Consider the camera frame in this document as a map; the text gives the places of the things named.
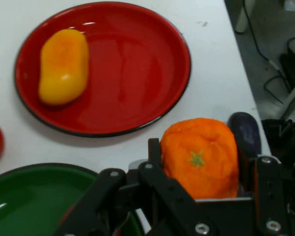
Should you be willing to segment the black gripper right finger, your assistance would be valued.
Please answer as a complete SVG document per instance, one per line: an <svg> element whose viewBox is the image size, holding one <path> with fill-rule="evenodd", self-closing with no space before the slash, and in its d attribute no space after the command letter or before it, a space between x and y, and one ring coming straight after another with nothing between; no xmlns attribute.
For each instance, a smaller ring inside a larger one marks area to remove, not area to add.
<svg viewBox="0 0 295 236"><path fill-rule="evenodd" d="M257 155L245 142L237 143L239 181L254 199L255 223L259 236L288 236L280 163L272 156Z"/></svg>

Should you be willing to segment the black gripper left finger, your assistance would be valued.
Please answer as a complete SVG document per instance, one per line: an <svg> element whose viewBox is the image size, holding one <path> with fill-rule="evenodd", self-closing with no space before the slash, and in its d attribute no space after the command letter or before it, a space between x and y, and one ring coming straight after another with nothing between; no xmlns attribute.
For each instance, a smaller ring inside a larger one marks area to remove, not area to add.
<svg viewBox="0 0 295 236"><path fill-rule="evenodd" d="M148 141L148 158L128 172L105 169L60 222L57 236L112 236L129 213L142 210L150 236L216 236L218 227L161 167L160 143Z"/></svg>

